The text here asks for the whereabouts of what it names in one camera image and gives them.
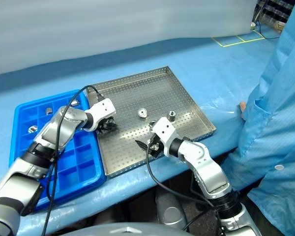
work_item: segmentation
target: person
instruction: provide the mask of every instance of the person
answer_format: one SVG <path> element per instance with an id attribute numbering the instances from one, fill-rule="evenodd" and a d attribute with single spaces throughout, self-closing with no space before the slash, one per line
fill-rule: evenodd
<path id="1" fill-rule="evenodd" d="M 237 149 L 222 163 L 264 236 L 295 236 L 295 7 L 247 104 Z"/>

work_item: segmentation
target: blue sleeve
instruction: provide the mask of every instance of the blue sleeve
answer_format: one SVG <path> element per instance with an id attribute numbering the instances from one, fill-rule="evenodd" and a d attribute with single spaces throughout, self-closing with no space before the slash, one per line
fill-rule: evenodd
<path id="1" fill-rule="evenodd" d="M 295 8 L 244 117 L 238 148 L 222 164 L 237 190 L 264 177 L 295 147 Z"/>

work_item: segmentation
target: stainless steel tray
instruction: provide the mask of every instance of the stainless steel tray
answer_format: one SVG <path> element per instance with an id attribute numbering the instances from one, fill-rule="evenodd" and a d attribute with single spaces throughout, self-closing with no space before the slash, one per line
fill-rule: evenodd
<path id="1" fill-rule="evenodd" d="M 98 135 L 105 173 L 114 177 L 145 162 L 145 152 L 135 140 L 144 143 L 151 137 L 149 122 L 176 111 L 173 125 L 180 136 L 200 140 L 216 128 L 202 113 L 168 66 L 120 79 L 94 84 L 110 98 L 117 114 L 118 130 Z M 96 94 L 87 90 L 88 102 L 97 102 Z M 140 108 L 147 109 L 147 118 L 138 116 Z"/>

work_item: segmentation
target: blue plastic tray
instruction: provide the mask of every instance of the blue plastic tray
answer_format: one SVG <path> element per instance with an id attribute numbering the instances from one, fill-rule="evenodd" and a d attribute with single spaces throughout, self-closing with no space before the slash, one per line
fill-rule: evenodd
<path id="1" fill-rule="evenodd" d="M 61 106 L 68 104 L 77 91 L 24 103 L 15 109 L 9 159 L 10 166 L 17 157 L 20 157 L 27 150 L 37 132 L 42 129 Z M 81 93 L 77 100 L 79 106 L 75 108 L 83 110 L 89 108 L 89 103 L 84 94 Z M 45 114 L 48 107 L 53 109 L 53 113 L 50 115 Z M 28 133 L 28 128 L 32 125 L 37 125 L 38 131 Z M 95 132 L 77 130 L 58 161 L 55 202 L 59 203 L 94 189 L 104 183 L 105 180 L 106 176 Z M 46 182 L 47 177 L 41 180 L 44 186 L 46 186 Z M 52 191 L 52 185 L 53 181 L 50 183 L 50 192 Z M 48 204 L 49 200 L 46 191 L 44 191 L 36 210 L 46 208 Z"/>

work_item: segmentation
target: robotic arm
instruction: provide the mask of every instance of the robotic arm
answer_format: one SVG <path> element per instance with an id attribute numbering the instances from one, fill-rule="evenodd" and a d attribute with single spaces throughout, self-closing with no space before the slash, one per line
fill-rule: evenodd
<path id="1" fill-rule="evenodd" d="M 204 197 L 218 208 L 221 227 L 227 236 L 261 236 L 205 145 L 182 139 L 166 117 L 158 120 L 151 132 L 156 135 L 150 140 L 151 147 L 164 147 L 165 156 L 178 157 L 193 171 Z"/>
<path id="2" fill-rule="evenodd" d="M 39 180 L 46 177 L 54 160 L 57 127 L 64 110 L 65 106 L 59 108 L 34 138 L 28 150 L 15 160 L 0 180 L 0 236 L 16 235 L 20 215 L 32 213 L 44 191 Z M 86 111 L 70 107 L 60 127 L 58 151 L 65 148 L 76 129 L 87 132 L 98 128 L 100 132 L 114 129 L 116 125 L 112 115 L 115 113 L 116 109 L 108 98 Z"/>

